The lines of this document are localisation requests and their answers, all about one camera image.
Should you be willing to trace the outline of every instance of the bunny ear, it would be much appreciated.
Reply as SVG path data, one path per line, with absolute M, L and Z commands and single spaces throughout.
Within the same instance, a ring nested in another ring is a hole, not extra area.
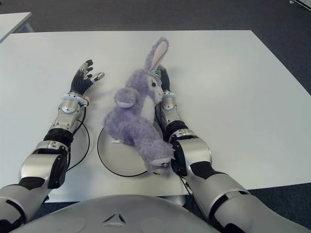
M 168 40 L 164 37 L 161 37 L 158 42 L 153 45 L 151 52 L 148 54 L 144 68 L 149 71 L 157 69 L 164 55 L 166 54 L 168 47 Z

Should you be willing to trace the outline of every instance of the bunny foot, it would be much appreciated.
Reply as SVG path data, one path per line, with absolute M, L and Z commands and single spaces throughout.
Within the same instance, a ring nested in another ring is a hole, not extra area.
M 169 162 L 174 158 L 172 146 L 158 139 L 142 145 L 139 153 L 145 161 L 146 168 L 158 174 L 163 174 L 163 172 L 156 170 L 167 170 Z

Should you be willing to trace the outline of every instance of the plush toy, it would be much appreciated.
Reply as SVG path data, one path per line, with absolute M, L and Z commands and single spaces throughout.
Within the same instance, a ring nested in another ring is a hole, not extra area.
M 160 65 L 168 45 L 167 39 L 160 38 L 152 47 L 144 68 L 136 70 L 117 91 L 116 106 L 104 119 L 105 130 L 123 144 L 138 148 L 147 170 L 156 174 L 166 173 L 173 158 L 171 145 L 153 126 L 155 105 L 161 102 L 163 91 L 160 78 L 152 71 Z

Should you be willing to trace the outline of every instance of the bunny head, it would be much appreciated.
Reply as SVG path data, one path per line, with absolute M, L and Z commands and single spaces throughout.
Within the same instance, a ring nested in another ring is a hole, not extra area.
M 150 96 L 155 104 L 161 102 L 163 91 L 160 78 L 152 73 L 152 71 L 156 70 L 160 65 L 160 62 L 168 50 L 168 46 L 168 40 L 164 37 L 160 38 L 148 54 L 144 69 L 136 70 L 125 85 L 126 87 L 135 88 L 140 93 Z

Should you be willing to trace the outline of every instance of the pink inner ear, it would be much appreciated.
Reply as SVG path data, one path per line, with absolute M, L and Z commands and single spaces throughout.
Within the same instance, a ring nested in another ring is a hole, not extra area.
M 165 41 L 162 41 L 155 51 L 155 55 L 151 63 L 151 70 L 157 69 L 157 67 L 160 65 L 161 62 L 160 58 L 165 53 L 166 49 L 167 43 Z

